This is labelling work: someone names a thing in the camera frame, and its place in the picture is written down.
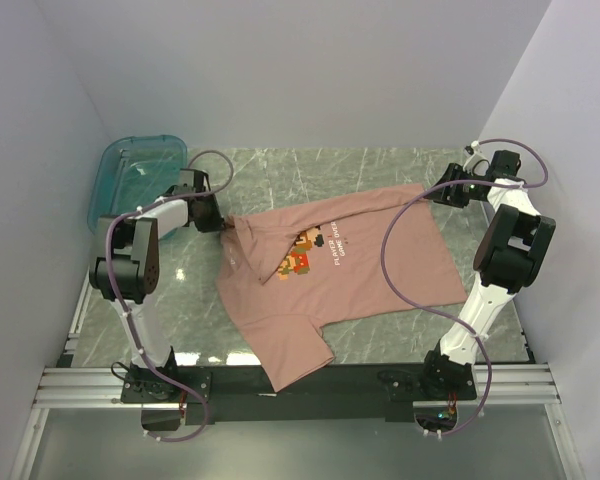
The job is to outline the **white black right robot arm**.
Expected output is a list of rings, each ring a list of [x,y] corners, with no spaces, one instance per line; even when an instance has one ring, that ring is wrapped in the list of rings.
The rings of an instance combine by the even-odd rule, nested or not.
[[[556,221],[532,205],[518,177],[519,154],[497,150],[487,159],[478,141],[466,151],[465,163],[450,164],[426,198],[456,208],[486,202],[494,216],[473,260],[474,283],[460,321],[427,353],[419,374],[420,390],[432,399],[459,394],[472,384],[478,343],[502,309],[535,281],[556,230]]]

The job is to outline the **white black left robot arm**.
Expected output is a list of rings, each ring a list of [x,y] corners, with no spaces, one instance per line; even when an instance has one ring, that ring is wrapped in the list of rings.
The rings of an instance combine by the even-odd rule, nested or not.
[[[92,247],[89,283],[116,308],[131,345],[127,382],[156,401],[184,397],[206,403],[180,379],[173,347],[155,319],[154,292],[160,277],[159,241],[170,232],[194,225],[201,233],[221,231],[224,219],[216,194],[201,170],[182,169],[179,182],[152,203],[120,215],[99,218]]]

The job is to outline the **pink t shirt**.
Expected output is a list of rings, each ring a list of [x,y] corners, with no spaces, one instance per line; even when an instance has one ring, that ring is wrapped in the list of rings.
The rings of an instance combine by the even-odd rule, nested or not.
[[[333,360],[328,324],[407,310],[408,299],[466,300],[429,206],[390,223],[422,190],[384,187],[229,218],[217,289],[274,391]]]

